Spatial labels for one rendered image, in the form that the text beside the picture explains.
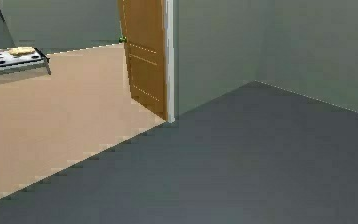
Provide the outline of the yellow food item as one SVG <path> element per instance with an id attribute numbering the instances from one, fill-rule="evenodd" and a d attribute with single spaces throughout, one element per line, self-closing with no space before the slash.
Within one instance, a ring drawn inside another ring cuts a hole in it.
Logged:
<path id="1" fill-rule="evenodd" d="M 13 56 L 27 55 L 27 54 L 32 54 L 34 52 L 35 49 L 33 47 L 17 47 L 17 48 L 11 48 L 9 50 L 9 54 Z"/>

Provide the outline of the white door frame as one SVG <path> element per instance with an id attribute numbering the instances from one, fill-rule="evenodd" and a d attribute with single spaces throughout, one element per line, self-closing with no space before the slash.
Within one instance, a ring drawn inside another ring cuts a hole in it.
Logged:
<path id="1" fill-rule="evenodd" d="M 164 0 L 165 22 L 165 54 L 166 54 L 166 85 L 167 85 L 167 121 L 175 121 L 174 72 L 175 53 L 173 45 L 173 0 Z"/>

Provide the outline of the brown wooden room door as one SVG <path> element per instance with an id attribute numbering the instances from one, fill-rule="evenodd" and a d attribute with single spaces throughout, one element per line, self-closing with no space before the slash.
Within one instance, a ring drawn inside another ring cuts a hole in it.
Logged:
<path id="1" fill-rule="evenodd" d="M 131 97 L 167 119 L 162 0 L 117 0 Z"/>

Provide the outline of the white stove top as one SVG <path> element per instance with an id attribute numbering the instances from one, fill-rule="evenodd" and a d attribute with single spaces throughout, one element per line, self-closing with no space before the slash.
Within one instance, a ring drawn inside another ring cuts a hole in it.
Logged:
<path id="1" fill-rule="evenodd" d="M 9 50 L 0 49 L 0 73 L 9 73 L 13 69 L 24 69 L 27 70 L 30 66 L 40 65 L 45 67 L 49 75 L 51 75 L 51 69 L 49 66 L 50 58 L 47 57 L 39 49 L 33 47 L 35 52 L 27 55 L 13 56 L 9 54 Z"/>

